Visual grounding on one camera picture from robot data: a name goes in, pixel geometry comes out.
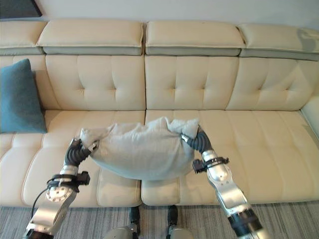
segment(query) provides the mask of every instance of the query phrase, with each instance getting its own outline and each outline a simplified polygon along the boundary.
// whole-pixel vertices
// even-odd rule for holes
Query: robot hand
[[[99,146],[99,141],[95,141],[91,146],[85,148],[79,138],[73,138],[68,147],[65,157],[64,165],[72,165],[78,167],[80,163],[85,160],[91,153],[93,153]]]
[[[200,154],[203,154],[204,152],[209,150],[213,150],[207,134],[200,126],[198,126],[197,136],[195,139],[189,138],[184,134],[181,135],[181,139],[184,140],[193,149],[198,150]]]

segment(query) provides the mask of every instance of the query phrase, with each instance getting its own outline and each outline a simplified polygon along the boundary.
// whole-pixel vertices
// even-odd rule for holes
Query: sofa armrest
[[[301,111],[319,139],[319,84],[315,93],[302,107]]]

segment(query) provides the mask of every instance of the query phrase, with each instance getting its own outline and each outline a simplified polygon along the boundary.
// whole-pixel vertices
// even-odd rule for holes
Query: white wall
[[[280,23],[319,30],[319,0],[35,0],[43,19],[102,17]]]

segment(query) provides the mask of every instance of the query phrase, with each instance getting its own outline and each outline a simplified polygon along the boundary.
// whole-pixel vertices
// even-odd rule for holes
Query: wire
[[[39,193],[39,195],[36,197],[36,199],[34,200],[33,206],[32,206],[32,211],[31,211],[31,219],[33,218],[33,213],[34,213],[34,207],[36,204],[36,201],[38,201],[39,197],[42,195],[42,193],[44,193],[46,190],[48,190],[49,187],[47,187],[46,189],[44,189],[42,192]]]

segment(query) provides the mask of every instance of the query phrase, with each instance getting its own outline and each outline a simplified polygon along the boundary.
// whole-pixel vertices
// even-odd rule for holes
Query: headrest
[[[141,55],[143,25],[109,19],[56,19],[37,45],[47,54]]]
[[[319,60],[319,31],[286,25],[242,24],[243,57]]]
[[[43,54],[36,42],[46,24],[44,21],[0,22],[0,55]]]
[[[212,21],[151,21],[148,55],[237,56],[244,47],[235,25]]]

